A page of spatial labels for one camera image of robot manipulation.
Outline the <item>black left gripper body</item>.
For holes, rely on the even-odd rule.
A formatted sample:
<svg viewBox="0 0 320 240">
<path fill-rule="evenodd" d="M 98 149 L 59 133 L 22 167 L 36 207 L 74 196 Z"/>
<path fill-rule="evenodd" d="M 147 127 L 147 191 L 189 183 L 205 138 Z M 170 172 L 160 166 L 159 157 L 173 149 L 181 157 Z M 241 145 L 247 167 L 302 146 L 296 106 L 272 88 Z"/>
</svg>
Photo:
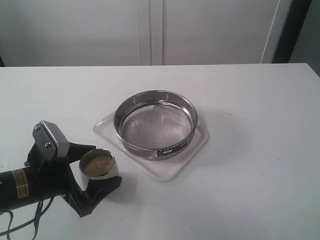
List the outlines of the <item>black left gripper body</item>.
<svg viewBox="0 0 320 240">
<path fill-rule="evenodd" d="M 46 161 L 34 144 L 24 165 L 28 180 L 30 204 L 62 196 L 80 217 L 89 215 L 84 211 L 87 198 L 78 185 L 70 164 L 68 164 L 68 155 L 64 158 Z"/>
</svg>

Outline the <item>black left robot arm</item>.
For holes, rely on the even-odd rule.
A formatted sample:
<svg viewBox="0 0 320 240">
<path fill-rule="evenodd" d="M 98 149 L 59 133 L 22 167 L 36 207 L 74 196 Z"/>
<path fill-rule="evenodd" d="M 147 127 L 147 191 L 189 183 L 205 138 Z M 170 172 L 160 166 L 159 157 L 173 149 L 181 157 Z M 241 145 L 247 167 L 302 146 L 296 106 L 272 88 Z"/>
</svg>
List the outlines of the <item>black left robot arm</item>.
<svg viewBox="0 0 320 240">
<path fill-rule="evenodd" d="M 85 190 L 80 188 L 70 164 L 95 149 L 94 145 L 70 143 L 65 157 L 45 161 L 34 144 L 27 155 L 24 168 L 0 174 L 1 213 L 61 196 L 80 217 L 91 214 L 122 182 L 120 176 L 90 179 Z"/>
</svg>

